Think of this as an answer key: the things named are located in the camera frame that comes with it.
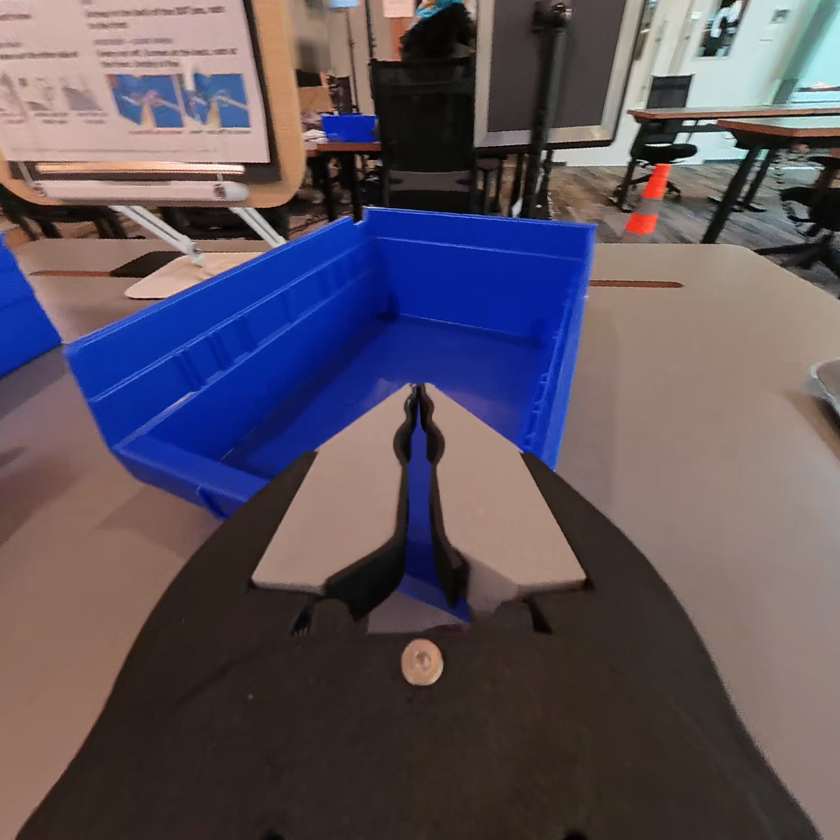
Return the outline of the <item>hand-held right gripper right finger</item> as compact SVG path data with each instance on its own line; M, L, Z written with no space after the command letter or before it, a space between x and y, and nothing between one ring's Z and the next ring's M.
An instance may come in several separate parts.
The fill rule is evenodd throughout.
M435 571L451 606L475 614L586 574L520 448L431 384L420 386Z

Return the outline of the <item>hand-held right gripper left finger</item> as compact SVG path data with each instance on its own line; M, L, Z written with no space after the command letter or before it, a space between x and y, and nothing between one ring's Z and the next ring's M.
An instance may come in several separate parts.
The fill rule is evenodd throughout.
M417 386L405 384L307 453L309 465L252 574L256 588L344 604L358 621L406 567Z

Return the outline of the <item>blue divided plastic bin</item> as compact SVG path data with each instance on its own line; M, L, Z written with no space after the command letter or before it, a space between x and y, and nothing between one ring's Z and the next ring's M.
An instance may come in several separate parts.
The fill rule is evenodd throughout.
M325 600L251 577L307 453L416 385L400 583L419 574L442 605L420 386L518 446L536 480L551 471L594 246L591 225L372 209L80 339L67 358L133 477L234 519L197 569L221 581L237 566L223 592L291 621Z

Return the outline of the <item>brown-edged grey desk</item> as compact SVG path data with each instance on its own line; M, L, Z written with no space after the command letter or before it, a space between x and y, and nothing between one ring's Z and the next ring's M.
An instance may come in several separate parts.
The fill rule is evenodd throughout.
M26 277L38 292L48 287L101 288L121 298L132 279L111 277L123 264L165 250L149 240L41 239L14 249ZM769 282L792 273L747 248L735 245L618 245L595 247L594 280L694 280Z

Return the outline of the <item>black rectangular pad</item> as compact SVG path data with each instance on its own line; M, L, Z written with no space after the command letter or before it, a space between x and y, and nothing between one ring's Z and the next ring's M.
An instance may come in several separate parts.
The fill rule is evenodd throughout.
M174 251L151 251L112 269L108 275L119 279L143 279L169 265L178 257L179 255Z

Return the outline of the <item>orange traffic cone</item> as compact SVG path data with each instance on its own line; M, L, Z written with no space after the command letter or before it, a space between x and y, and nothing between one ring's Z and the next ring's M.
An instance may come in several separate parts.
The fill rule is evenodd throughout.
M651 174L644 192L631 212L623 234L622 244L638 244L649 240L655 232L658 214L664 199L671 164L657 164Z

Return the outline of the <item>grey metal object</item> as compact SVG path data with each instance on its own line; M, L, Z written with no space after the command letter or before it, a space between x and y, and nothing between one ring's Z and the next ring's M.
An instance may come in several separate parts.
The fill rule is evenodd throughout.
M814 364L811 368L811 376L821 398L837 417L840 413L839 367L839 359L834 359Z

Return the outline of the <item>blue plastic tray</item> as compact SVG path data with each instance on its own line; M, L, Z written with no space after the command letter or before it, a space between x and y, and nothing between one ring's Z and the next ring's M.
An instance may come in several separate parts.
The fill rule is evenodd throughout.
M374 114L323 114L326 141L334 144L372 144L379 141L379 120Z

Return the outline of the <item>black high chair back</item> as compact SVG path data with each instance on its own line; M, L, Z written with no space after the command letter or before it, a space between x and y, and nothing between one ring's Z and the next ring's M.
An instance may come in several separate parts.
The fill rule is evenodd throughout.
M468 214L475 202L475 58L370 64L381 203Z

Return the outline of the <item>black office chair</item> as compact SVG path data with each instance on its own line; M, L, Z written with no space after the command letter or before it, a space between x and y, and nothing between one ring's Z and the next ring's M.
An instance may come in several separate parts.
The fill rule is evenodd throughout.
M647 110L676 110L687 105L693 75L654 77L647 95ZM636 169L673 164L687 160L697 153L692 143L679 143L684 118L652 119L639 123L639 129L629 153L623 179L610 195L611 203L624 213L629 212L627 195L635 186L646 184L651 175L634 178Z
M793 245L756 248L762 257L785 257L785 268L810 270L815 265L828 268L839 277L839 157L838 153L811 158L822 170L809 186L784 189L780 199L788 218L804 225L804 239Z

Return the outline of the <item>black stanchion pole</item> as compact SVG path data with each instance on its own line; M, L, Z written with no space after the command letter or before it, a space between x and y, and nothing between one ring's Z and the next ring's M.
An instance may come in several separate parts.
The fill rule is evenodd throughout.
M560 1L537 2L534 7L532 32L539 41L539 67L520 195L520 218L550 217L548 193L553 167L550 132L560 98L566 29L571 15L571 8Z

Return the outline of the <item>silver-framed dark panel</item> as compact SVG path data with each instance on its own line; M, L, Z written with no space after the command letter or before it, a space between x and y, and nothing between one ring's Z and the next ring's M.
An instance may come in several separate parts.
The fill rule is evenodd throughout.
M645 2L479 1L475 146L553 150L615 137Z

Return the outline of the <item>long wooden top table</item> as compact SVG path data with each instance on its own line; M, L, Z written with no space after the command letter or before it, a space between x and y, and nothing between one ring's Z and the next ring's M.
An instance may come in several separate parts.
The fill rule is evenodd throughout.
M830 104L794 104L748 106L748 107L700 107L676 110L647 110L646 108L629 109L627 114L638 125L652 119L684 118L683 133L689 136L695 133L723 133L727 129L723 122L744 122L757 119L794 119L794 118L834 118L839 114L838 102Z

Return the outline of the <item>printed instruction sheet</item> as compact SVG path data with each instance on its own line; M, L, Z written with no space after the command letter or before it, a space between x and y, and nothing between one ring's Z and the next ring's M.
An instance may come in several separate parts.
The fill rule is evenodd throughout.
M8 162L272 162L252 2L1 2Z

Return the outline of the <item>framed wall picture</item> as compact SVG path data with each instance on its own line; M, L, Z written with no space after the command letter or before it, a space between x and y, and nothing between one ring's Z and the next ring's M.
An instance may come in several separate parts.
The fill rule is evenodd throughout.
M696 57L727 58L732 51L749 1L713 1L706 15Z

